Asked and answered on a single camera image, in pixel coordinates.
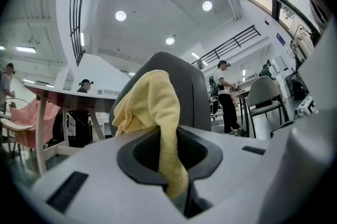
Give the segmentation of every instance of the pink chair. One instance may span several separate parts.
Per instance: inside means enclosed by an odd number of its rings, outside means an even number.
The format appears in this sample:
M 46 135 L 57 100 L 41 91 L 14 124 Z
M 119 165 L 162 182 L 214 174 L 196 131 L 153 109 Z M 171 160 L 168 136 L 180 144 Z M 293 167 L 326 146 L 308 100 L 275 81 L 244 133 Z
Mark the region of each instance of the pink chair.
M 14 139 L 20 145 L 36 149 L 36 124 L 40 101 L 34 99 L 24 108 L 11 107 L 11 120 L 1 119 L 3 126 L 14 132 Z M 53 138 L 53 125 L 60 107 L 47 103 L 44 114 L 43 144 Z

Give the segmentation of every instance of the yellow cloth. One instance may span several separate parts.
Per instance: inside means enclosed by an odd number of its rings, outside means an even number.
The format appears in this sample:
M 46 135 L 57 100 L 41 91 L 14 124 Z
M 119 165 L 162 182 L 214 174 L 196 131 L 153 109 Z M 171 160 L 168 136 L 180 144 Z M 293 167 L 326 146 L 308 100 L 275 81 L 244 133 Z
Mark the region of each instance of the yellow cloth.
M 180 105 L 169 74 L 154 70 L 145 73 L 114 110 L 116 136 L 159 126 L 160 156 L 158 171 L 168 181 L 170 199 L 180 195 L 189 184 L 189 175 L 178 158 L 176 128 Z

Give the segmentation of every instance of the person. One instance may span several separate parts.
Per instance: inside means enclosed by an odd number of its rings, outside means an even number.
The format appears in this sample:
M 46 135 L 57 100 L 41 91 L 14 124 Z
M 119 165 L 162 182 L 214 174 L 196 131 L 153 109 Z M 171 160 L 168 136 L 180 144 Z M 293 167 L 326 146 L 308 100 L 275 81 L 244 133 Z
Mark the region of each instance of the person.
M 11 92 L 11 80 L 12 75 L 14 74 L 14 65 L 12 63 L 8 63 L 6 65 L 5 72 L 1 73 L 0 78 L 0 110 L 5 112 L 5 99 L 9 96 L 10 98 L 14 98 L 14 92 Z
M 214 72 L 214 81 L 217 84 L 219 102 L 223 110 L 223 121 L 225 124 L 225 133 L 237 135 L 242 129 L 237 123 L 236 110 L 231 97 L 231 89 L 238 90 L 239 85 L 231 84 L 225 80 L 224 71 L 227 70 L 229 63 L 225 60 L 219 61 L 217 70 Z
M 272 74 L 269 71 L 269 67 L 267 65 L 263 65 L 262 71 L 259 73 L 259 77 L 262 76 L 268 76 L 270 77 L 273 81 L 275 81 L 275 78 L 272 77 Z
M 80 82 L 80 88 L 77 92 L 88 93 L 93 82 L 88 79 L 84 79 Z M 90 143 L 90 132 L 89 132 L 89 116 L 87 111 L 73 111 L 70 115 L 74 118 L 76 126 L 76 146 L 85 147 Z

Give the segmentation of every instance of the ceiling light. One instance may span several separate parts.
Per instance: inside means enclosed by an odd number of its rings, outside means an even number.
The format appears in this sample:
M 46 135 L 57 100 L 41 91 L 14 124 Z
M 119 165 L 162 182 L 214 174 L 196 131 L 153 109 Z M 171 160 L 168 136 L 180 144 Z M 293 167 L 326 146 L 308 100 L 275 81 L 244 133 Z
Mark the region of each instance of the ceiling light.
M 204 11 L 210 11 L 212 9 L 213 5 L 210 1 L 206 1 L 203 5 L 202 8 Z
M 17 46 L 16 49 L 19 52 L 36 53 L 36 49 L 35 48 L 28 48 L 28 47 L 19 47 L 19 46 Z
M 122 22 L 123 20 L 126 19 L 126 14 L 125 14 L 124 11 L 117 11 L 115 17 L 116 17 L 117 21 Z
M 84 34 L 81 33 L 81 45 L 84 47 Z
M 172 45 L 174 43 L 174 38 L 172 37 L 169 37 L 167 40 L 166 40 L 166 44 L 167 45 Z
M 26 79 L 23 79 L 24 82 L 27 82 L 27 83 L 35 83 L 33 81 L 30 81 L 30 80 L 26 80 Z
M 197 58 L 197 59 L 199 59 L 200 57 L 199 56 L 197 56 L 195 53 L 192 53 L 192 55 L 195 57 L 195 58 Z

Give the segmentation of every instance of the black cap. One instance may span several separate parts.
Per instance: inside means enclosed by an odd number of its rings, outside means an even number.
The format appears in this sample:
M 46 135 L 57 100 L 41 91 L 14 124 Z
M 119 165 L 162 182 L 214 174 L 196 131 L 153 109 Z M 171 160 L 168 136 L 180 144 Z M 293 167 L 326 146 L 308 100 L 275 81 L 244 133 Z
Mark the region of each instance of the black cap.
M 8 63 L 7 65 L 6 65 L 6 67 L 10 67 L 10 68 L 12 68 L 12 70 L 14 69 L 14 65 L 12 64 L 12 63 Z
M 220 60 L 219 64 L 217 65 L 217 68 L 219 68 L 221 64 L 226 64 L 227 66 L 231 66 L 230 63 L 228 63 L 226 60 Z
M 84 85 L 84 84 L 86 84 L 86 83 L 94 84 L 94 82 L 91 82 L 91 81 L 89 81 L 88 79 L 84 79 L 83 81 L 81 81 L 81 82 L 79 83 L 79 85 L 82 86 L 82 85 Z

